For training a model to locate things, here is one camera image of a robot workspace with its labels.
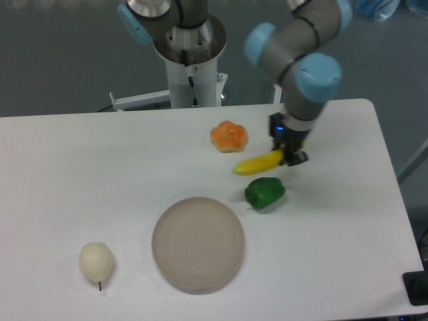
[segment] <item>toy orange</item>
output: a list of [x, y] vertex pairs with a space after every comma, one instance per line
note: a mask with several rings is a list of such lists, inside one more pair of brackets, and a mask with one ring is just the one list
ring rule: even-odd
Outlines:
[[214, 146], [221, 152], [240, 152], [248, 142], [245, 127], [229, 120], [225, 120], [213, 128], [210, 137]]

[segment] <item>fake fruit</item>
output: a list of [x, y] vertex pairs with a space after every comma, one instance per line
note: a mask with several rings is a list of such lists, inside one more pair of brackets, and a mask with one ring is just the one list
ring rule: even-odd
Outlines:
[[274, 150], [273, 152], [240, 162], [235, 166], [233, 172], [242, 176], [266, 172], [279, 166], [283, 157], [284, 155], [280, 149]]
[[262, 177], [252, 181], [245, 189], [245, 198], [255, 209], [263, 209], [280, 199], [286, 188], [276, 177]]
[[221, 152], [240, 152], [248, 142], [247, 130], [229, 120], [213, 128], [210, 137], [214, 146]]
[[110, 275], [114, 265], [112, 251], [105, 243], [94, 242], [83, 245], [79, 255], [79, 268], [85, 278], [98, 283], [101, 291], [101, 282]]

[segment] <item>pear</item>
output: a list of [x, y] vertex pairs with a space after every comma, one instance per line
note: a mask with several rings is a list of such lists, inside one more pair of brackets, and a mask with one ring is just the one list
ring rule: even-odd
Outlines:
[[93, 242], [83, 245], [79, 255], [79, 268], [85, 278], [98, 283], [104, 282], [114, 265], [114, 256], [105, 243]]

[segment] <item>blue joint cap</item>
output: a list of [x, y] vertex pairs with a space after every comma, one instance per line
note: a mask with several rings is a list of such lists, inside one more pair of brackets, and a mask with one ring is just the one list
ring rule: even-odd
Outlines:
[[340, 30], [339, 33], [345, 31], [352, 22], [352, 7], [349, 0], [336, 0], [340, 10]]
[[327, 102], [337, 94], [342, 69], [333, 57], [312, 53], [302, 59], [295, 77], [299, 91], [307, 99]]
[[152, 42], [152, 37], [148, 34], [146, 29], [138, 22], [138, 20], [129, 11], [125, 4], [119, 5], [118, 14], [126, 30], [128, 30], [128, 32], [137, 42], [142, 43], [143, 45]]
[[260, 65], [261, 56], [275, 29], [271, 23], [262, 23], [248, 35], [243, 51], [253, 65], [257, 67]]

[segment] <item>white table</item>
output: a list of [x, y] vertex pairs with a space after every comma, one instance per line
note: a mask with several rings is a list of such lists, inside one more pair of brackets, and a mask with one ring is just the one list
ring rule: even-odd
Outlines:
[[[404, 272], [422, 270], [403, 200], [367, 100], [329, 103], [307, 141], [310, 161], [240, 177], [269, 151], [280, 105], [0, 119], [0, 320], [337, 320], [416, 314]], [[244, 125], [242, 153], [209, 131]], [[279, 177], [286, 197], [257, 213], [243, 190]], [[223, 289], [173, 288], [152, 259], [156, 220], [175, 201], [230, 206], [245, 259]], [[116, 256], [102, 292], [78, 269], [81, 246]]]

